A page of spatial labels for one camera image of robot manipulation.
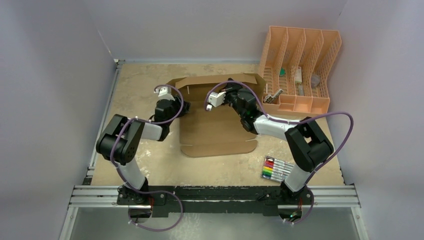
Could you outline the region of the brown cardboard box sheet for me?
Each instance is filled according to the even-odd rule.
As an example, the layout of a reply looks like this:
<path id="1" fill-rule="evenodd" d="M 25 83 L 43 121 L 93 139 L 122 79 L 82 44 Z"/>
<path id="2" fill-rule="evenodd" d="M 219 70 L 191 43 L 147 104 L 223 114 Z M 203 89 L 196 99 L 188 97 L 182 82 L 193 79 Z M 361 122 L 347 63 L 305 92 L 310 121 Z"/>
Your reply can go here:
<path id="1" fill-rule="evenodd" d="M 250 153 L 258 145 L 256 135 L 246 131 L 240 117 L 228 105 L 204 109 L 207 93 L 229 78 L 248 85 L 259 98 L 266 81 L 257 73 L 186 76 L 168 82 L 191 104 L 188 114 L 179 118 L 181 151 L 193 158 Z"/>

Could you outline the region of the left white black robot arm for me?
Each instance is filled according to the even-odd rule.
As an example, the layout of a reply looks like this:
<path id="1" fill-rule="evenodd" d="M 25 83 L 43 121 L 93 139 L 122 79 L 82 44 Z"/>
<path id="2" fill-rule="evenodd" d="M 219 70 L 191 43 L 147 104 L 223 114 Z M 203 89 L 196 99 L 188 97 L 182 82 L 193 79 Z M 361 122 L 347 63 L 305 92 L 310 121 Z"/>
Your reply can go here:
<path id="1" fill-rule="evenodd" d="M 170 125 L 176 118 L 183 117 L 191 104 L 180 97 L 174 100 L 158 100 L 154 114 L 149 120 L 129 119 L 115 114 L 96 142 L 96 152 L 115 167 L 130 189 L 129 197 L 138 205 L 149 199 L 149 184 L 136 161 L 140 140 L 162 142 L 170 133 Z"/>

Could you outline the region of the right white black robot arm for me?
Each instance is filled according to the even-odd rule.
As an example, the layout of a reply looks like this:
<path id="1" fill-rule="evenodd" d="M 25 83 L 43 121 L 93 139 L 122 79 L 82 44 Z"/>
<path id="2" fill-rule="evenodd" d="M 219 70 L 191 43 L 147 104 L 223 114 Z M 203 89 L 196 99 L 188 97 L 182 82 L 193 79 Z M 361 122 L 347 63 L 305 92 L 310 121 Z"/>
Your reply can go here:
<path id="1" fill-rule="evenodd" d="M 294 203 L 312 172 L 334 152 L 333 144 L 318 123 L 309 117 L 301 124 L 290 124 L 288 120 L 266 116 L 259 110 L 254 93 L 232 78 L 227 80 L 222 92 L 225 93 L 223 104 L 235 110 L 247 132 L 288 143 L 295 165 L 281 184 L 280 196 L 284 202 Z"/>

